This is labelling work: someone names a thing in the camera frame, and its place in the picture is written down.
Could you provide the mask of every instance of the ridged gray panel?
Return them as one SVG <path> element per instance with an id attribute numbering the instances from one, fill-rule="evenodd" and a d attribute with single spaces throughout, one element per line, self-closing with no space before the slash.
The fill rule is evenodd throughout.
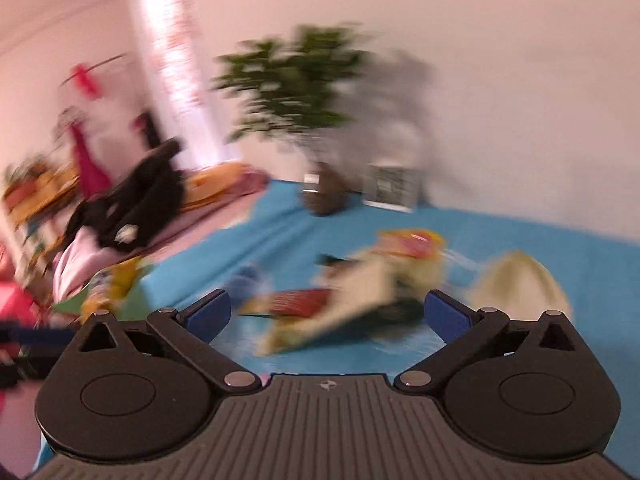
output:
<path id="1" fill-rule="evenodd" d="M 395 392 L 383 376 L 376 375 L 275 376 L 254 396 L 225 399 L 199 436 L 167 456 L 109 466 L 58 455 L 33 476 L 33 480 L 205 479 L 623 480 L 625 476 L 598 455 L 556 465 L 496 458 L 457 436 L 432 399 Z"/>

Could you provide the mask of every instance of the green foliage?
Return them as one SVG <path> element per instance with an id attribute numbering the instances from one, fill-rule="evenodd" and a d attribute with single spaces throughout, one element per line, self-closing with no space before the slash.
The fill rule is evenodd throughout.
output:
<path id="1" fill-rule="evenodd" d="M 292 41 L 244 41 L 241 52 L 222 56 L 225 72 L 217 88 L 245 97 L 229 141 L 261 132 L 305 144 L 312 131 L 349 121 L 332 110 L 338 97 L 334 83 L 360 75 L 367 53 L 353 48 L 358 39 L 350 27 L 301 25 Z"/>

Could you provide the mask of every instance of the picture frame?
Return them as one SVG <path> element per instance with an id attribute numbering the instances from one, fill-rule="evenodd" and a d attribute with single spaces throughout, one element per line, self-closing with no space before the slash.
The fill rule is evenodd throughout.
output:
<path id="1" fill-rule="evenodd" d="M 410 213 L 418 202 L 418 172 L 400 165 L 369 164 L 364 178 L 365 205 Z"/>

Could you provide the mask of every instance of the sheer curtain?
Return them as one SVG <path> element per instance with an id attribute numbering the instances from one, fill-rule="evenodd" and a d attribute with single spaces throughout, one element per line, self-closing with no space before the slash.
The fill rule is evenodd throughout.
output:
<path id="1" fill-rule="evenodd" d="M 182 169 L 213 166 L 235 153 L 212 113 L 195 0 L 129 0 L 154 110 L 167 137 L 179 136 Z"/>

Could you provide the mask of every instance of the blue tablecloth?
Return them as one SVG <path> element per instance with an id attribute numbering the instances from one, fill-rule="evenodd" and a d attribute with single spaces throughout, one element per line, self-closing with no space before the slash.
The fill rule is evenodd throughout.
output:
<path id="1" fill-rule="evenodd" d="M 640 246 L 458 210 L 391 212 L 362 206 L 355 197 L 346 211 L 318 218 L 301 207 L 295 184 L 275 182 L 247 223 L 216 232 L 163 262 L 143 279 L 142 287 L 153 307 L 183 308 L 253 262 L 268 274 L 273 290 L 302 288 L 316 273 L 318 254 L 346 256 L 372 244 L 378 230 L 404 227 L 432 229 L 453 251 L 478 262 L 520 249 L 551 271 L 572 304 L 576 327 L 622 398 L 607 455 L 640 476 Z M 467 284 L 465 276 L 452 278 Z M 443 344 L 424 325 L 399 342 L 345 342 L 258 358 L 253 344 L 267 323 L 234 319 L 213 346 L 259 374 L 386 372 L 393 378 Z"/>

